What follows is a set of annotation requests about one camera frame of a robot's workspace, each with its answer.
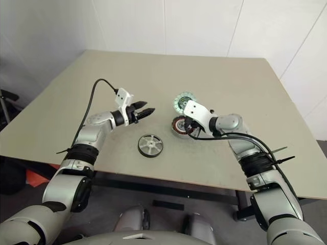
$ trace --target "orange object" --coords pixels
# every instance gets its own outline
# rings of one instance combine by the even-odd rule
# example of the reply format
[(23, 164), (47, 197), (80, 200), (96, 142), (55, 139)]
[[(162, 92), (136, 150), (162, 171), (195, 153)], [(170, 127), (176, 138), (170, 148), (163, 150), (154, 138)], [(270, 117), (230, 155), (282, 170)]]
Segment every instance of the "orange object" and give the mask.
[[(56, 164), (50, 164), (52, 167), (55, 169), (58, 169), (60, 165)], [(49, 182), (49, 180), (41, 175), (38, 175), (37, 173), (31, 171), (31, 170), (26, 170), (26, 180), (27, 183), (30, 184), (33, 187), (39, 186), (40, 184)]]

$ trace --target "robotic arm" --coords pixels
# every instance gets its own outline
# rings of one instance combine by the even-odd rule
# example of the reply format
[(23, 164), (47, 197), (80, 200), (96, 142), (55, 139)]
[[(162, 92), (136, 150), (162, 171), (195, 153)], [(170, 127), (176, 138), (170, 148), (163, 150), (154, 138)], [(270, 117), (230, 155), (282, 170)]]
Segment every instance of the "robotic arm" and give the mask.
[(213, 138), (227, 139), (229, 145), (246, 175), (253, 191), (250, 198), (256, 220), (267, 231), (268, 245), (324, 244), (317, 233), (303, 221), (301, 206), (292, 186), (278, 167), (284, 160), (275, 160), (273, 153), (266, 153), (260, 143), (250, 135), (241, 116), (230, 114), (217, 116), (203, 105), (189, 100), (184, 108), (185, 128), (200, 128)]
[(47, 185), (42, 204), (27, 207), (1, 223), (0, 244), (52, 244), (71, 214), (86, 208), (94, 163), (106, 136), (120, 125), (138, 123), (155, 110), (136, 112), (147, 102), (131, 104), (133, 95), (123, 88), (115, 92), (118, 110), (88, 118)]

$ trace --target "white wall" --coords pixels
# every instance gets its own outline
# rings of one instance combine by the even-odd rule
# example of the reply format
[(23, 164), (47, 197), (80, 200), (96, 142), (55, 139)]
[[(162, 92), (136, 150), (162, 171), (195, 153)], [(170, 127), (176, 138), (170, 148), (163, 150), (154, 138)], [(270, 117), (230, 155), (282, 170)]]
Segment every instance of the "white wall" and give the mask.
[(314, 136), (327, 140), (326, 5), (327, 0), (1, 0), (0, 83), (27, 105), (85, 49), (264, 57)]

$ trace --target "black cable tie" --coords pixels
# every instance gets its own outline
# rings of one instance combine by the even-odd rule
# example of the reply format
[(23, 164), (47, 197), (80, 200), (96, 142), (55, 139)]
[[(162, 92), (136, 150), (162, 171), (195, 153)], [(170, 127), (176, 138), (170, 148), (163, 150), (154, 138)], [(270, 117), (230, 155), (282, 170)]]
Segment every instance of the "black cable tie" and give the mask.
[(288, 161), (288, 160), (291, 160), (291, 159), (293, 159), (293, 158), (295, 158), (295, 156), (287, 157), (287, 158), (284, 158), (284, 159), (281, 159), (281, 160), (277, 160), (277, 161), (275, 162), (275, 164), (281, 164), (281, 163), (286, 162), (286, 161)]
[(69, 152), (72, 148), (67, 148), (66, 150), (63, 150), (63, 151), (60, 151), (60, 152), (57, 152), (56, 154), (60, 154), (60, 153), (64, 153), (64, 152)]

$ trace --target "table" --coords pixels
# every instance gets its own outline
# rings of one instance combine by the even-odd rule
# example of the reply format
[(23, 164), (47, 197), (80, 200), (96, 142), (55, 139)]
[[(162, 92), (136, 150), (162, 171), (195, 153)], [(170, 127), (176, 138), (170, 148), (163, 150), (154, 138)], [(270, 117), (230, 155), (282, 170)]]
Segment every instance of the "table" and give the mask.
[[(300, 197), (327, 199), (327, 160), (282, 84), (265, 59), (166, 56), (85, 51), (31, 102), (1, 133), (0, 155), (60, 164), (87, 106), (93, 83), (109, 80), (144, 100), (155, 112), (137, 125), (110, 134), (95, 169), (249, 191), (227, 142), (177, 138), (171, 122), (173, 99), (184, 91), (218, 115), (243, 116), (251, 132), (270, 148), (288, 146), (278, 159)], [(116, 110), (114, 94), (99, 84), (90, 114)], [(164, 143), (156, 158), (137, 150), (144, 134)]]

